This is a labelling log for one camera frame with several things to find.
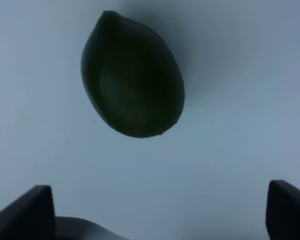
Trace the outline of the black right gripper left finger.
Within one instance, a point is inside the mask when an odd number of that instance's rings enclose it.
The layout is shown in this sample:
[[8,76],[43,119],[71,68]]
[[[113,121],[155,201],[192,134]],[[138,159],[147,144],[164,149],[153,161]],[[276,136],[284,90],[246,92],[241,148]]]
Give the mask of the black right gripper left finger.
[[0,211],[0,240],[54,240],[52,188],[36,185]]

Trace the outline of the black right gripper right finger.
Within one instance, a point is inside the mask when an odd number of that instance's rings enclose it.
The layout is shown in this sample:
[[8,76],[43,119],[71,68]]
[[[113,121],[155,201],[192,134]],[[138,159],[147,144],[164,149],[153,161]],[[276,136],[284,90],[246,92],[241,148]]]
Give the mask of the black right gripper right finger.
[[300,240],[300,189],[285,180],[270,181],[265,225],[271,240]]

